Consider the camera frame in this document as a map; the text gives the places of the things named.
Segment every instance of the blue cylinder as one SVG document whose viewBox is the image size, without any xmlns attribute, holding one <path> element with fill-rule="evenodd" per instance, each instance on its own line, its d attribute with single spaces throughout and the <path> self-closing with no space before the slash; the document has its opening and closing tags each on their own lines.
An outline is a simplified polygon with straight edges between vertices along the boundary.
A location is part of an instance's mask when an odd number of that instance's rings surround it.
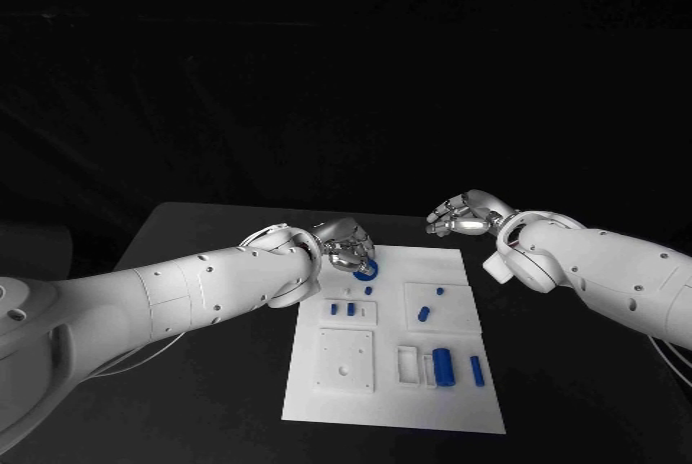
<svg viewBox="0 0 692 464">
<path fill-rule="evenodd" d="M 471 356 L 472 378 L 475 379 L 475 386 L 482 387 L 485 381 L 482 380 L 482 371 L 479 369 L 478 356 Z"/>
<path fill-rule="evenodd" d="M 451 366 L 451 353 L 443 347 L 432 351 L 432 363 L 435 365 L 435 381 L 439 387 L 451 387 L 453 381 L 453 369 Z"/>
<path fill-rule="evenodd" d="M 429 314 L 429 307 L 422 306 L 420 307 L 420 312 L 417 313 L 417 320 L 420 322 L 425 322 L 427 320 L 427 314 Z"/>
<path fill-rule="evenodd" d="M 374 272 L 371 273 L 371 276 L 368 276 L 367 274 L 363 274 L 361 272 L 354 272 L 352 276 L 358 281 L 371 281 L 377 277 L 377 272 L 378 272 L 377 263 L 371 259 L 367 259 L 367 264 L 370 265 Z"/>
</svg>

